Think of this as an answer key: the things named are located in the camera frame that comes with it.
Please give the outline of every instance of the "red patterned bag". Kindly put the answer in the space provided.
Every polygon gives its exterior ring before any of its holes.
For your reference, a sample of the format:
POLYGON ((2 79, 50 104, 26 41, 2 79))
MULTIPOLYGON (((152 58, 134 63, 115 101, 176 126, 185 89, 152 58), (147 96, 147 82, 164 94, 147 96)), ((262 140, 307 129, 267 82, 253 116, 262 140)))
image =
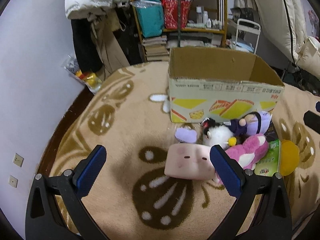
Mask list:
MULTIPOLYGON (((188 22, 188 14, 191 2, 181 0, 181 28, 185 28, 188 22)), ((178 0, 162 0, 164 10, 164 25, 168 30, 178 29, 178 0)))

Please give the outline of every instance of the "wall outlet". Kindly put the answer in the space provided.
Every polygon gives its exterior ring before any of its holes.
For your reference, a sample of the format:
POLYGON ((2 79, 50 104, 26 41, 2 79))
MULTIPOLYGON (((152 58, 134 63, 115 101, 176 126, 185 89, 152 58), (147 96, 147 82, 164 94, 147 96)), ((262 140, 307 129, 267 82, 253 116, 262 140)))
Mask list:
POLYGON ((24 160, 24 158, 16 153, 13 158, 13 163, 16 164, 17 166, 21 167, 23 160, 24 160))
POLYGON ((17 187, 18 185, 18 179, 16 179, 15 177, 11 176, 9 177, 9 184, 12 186, 12 187, 17 187))

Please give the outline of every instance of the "pink square plush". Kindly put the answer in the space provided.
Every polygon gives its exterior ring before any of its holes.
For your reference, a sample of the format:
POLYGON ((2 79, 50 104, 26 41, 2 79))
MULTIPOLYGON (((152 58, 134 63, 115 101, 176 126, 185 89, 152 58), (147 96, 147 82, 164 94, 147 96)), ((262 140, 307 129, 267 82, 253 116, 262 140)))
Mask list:
POLYGON ((200 144, 178 143, 168 150, 164 174, 179 179, 209 180, 215 178, 210 161, 211 147, 200 144))

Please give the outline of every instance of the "stack of books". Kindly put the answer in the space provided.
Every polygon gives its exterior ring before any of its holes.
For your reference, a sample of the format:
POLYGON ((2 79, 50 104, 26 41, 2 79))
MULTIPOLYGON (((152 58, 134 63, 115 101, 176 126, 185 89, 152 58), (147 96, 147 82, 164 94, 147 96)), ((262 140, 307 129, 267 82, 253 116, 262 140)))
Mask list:
POLYGON ((156 60, 169 60, 169 51, 166 48, 167 36, 159 36, 155 38, 148 38, 142 40, 142 45, 144 46, 147 54, 148 61, 156 60))

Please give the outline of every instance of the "green tissue pack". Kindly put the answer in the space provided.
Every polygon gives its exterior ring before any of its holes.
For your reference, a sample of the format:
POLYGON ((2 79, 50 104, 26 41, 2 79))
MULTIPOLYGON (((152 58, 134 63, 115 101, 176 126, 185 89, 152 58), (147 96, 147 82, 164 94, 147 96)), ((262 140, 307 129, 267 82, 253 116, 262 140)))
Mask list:
POLYGON ((281 142, 279 139, 269 142, 267 154, 257 163, 254 173, 272 177, 279 172, 281 161, 281 142))

